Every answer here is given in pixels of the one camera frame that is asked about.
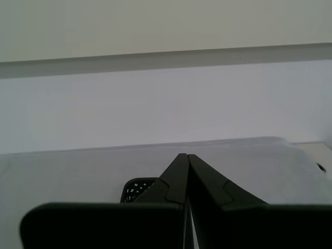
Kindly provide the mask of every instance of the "white desk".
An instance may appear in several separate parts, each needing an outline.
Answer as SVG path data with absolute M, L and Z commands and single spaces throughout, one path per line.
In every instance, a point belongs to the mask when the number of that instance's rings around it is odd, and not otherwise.
M 54 151 L 0 156 L 0 248 L 21 249 L 18 228 L 23 215 L 47 202 L 119 202 L 124 184 L 136 177 L 156 177 L 178 153 L 194 153 L 226 177 L 268 203 L 332 203 L 332 181 L 312 162 L 312 167 L 296 168 L 295 177 L 288 164 L 297 164 L 286 150 L 256 163 L 211 147 L 212 142 L 126 147 L 74 151 Z M 332 173 L 332 151 L 324 144 L 300 145 Z M 294 149 L 293 153 L 302 153 Z

